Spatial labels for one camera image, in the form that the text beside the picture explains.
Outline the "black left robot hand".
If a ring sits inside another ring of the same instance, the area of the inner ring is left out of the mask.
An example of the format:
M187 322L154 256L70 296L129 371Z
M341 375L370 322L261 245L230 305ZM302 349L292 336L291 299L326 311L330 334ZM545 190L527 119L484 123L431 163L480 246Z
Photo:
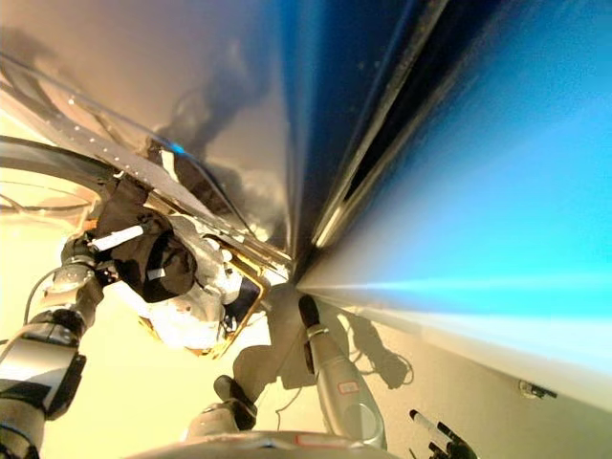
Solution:
M94 269L102 253L110 251L119 245L144 235L141 225L112 231L109 235L94 237L85 231L80 236L69 238L60 253L61 266L84 265Z

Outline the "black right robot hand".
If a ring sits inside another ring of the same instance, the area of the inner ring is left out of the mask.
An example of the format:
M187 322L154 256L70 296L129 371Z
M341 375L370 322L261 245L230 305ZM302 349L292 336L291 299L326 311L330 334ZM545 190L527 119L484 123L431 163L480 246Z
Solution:
M434 424L416 409L408 413L409 419L429 434L430 458L476 459L478 455L471 446L442 422Z

